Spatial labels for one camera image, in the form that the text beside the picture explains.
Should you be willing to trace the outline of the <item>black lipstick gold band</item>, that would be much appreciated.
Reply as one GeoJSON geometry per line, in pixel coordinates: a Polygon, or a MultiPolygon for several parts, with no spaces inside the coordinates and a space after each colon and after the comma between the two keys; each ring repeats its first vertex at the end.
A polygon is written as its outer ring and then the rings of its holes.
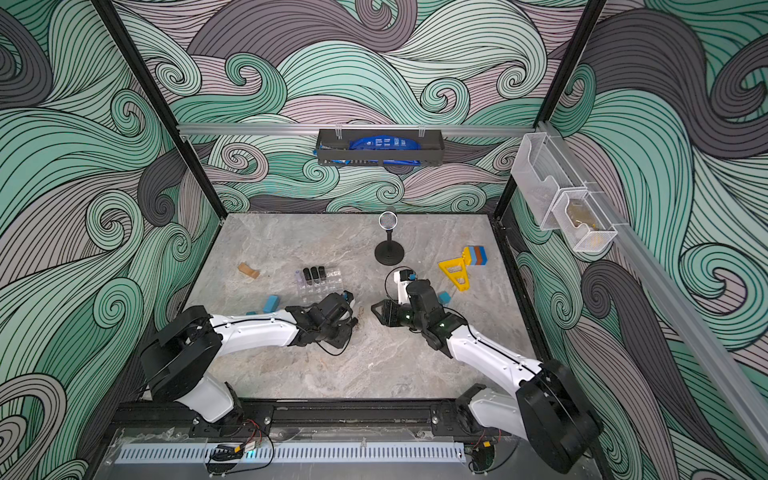
{"type": "Polygon", "coordinates": [[[309,268],[304,268],[304,269],[302,270],[302,273],[303,273],[303,277],[304,277],[305,283],[306,283],[307,285],[311,285],[311,284],[312,284],[312,282],[313,282],[313,279],[312,279],[312,276],[311,276],[311,271],[310,271],[310,269],[309,269],[309,268]]]}

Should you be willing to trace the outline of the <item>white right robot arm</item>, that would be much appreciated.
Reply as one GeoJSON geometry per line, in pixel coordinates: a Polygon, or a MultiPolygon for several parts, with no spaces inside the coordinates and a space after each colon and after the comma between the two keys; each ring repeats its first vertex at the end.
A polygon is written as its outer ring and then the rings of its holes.
{"type": "Polygon", "coordinates": [[[552,470],[568,473],[598,440],[603,422],[572,370],[558,360],[525,357],[481,334],[444,306],[427,280],[408,281],[398,299],[371,306],[379,323],[406,327],[448,358],[468,365],[502,391],[476,385],[467,395],[471,419],[526,440],[552,470]]]}

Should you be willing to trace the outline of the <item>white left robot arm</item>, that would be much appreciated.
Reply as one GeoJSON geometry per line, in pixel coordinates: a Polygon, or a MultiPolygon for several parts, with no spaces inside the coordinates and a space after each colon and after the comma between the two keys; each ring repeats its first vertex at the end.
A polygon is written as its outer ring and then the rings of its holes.
{"type": "Polygon", "coordinates": [[[344,350],[357,318],[354,295],[333,292],[309,306],[272,313],[225,316],[202,305],[187,308],[156,332],[140,353],[151,398],[177,402],[213,425],[245,419],[234,389],[209,372],[214,360],[263,347],[306,347],[325,343],[344,350]]]}

